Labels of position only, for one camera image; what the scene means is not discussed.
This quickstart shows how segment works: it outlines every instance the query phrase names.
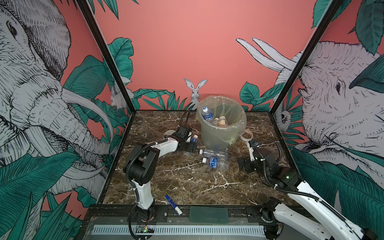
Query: rabbit ear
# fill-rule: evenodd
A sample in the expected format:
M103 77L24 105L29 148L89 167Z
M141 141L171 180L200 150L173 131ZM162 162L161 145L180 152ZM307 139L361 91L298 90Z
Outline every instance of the rabbit ear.
M190 80L184 78L184 81L185 81L185 83L187 84L187 87L188 87L188 88L190 88L190 89L192 89L192 90L195 89L195 86L193 85L193 83L192 83Z
M201 80L201 81L199 82L199 84L197 85L196 89L201 88L201 87L204 86L204 84L206 84L206 83L207 83L207 80L206 80L206 79Z

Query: blue bottle label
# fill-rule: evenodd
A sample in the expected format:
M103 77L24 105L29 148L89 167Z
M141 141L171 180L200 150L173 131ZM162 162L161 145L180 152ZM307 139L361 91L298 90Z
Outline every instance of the blue bottle label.
M217 168L217 158L215 158L215 157L209 158L209 167Z
M208 116L203 116L203 118L207 121L212 120L214 118L214 115L210 113Z

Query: rabbit illustration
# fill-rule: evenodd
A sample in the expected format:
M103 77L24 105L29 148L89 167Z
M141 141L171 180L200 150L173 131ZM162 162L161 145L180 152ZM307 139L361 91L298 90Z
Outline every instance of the rabbit illustration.
M204 84L207 83L207 80L206 79L201 80L196 88L190 80L188 80L186 78L184 78L184 80L185 80L185 83L187 84L187 87L192 90L192 97L191 97L191 99L192 99L191 102L193 105L192 110L195 110L197 108L197 106L199 105L199 98L200 98L199 88L204 86Z

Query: trash can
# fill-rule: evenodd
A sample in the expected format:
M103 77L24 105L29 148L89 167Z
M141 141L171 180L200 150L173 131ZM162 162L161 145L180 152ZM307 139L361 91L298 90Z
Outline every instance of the trash can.
M214 118L225 116L228 127L215 127L205 121L201 115L203 106L211 109ZM226 149L235 143L243 134L247 123L247 117L241 105L224 96L209 96L202 100L196 111L196 119L201 124L201 140L205 147L217 150Z

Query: marker pen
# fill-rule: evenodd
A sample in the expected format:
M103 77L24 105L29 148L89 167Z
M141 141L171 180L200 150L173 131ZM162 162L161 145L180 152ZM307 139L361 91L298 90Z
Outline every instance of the marker pen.
M168 195L166 195L166 199L172 205L172 207L177 211L179 216L181 216L183 212L180 210L180 208L172 201L172 199Z

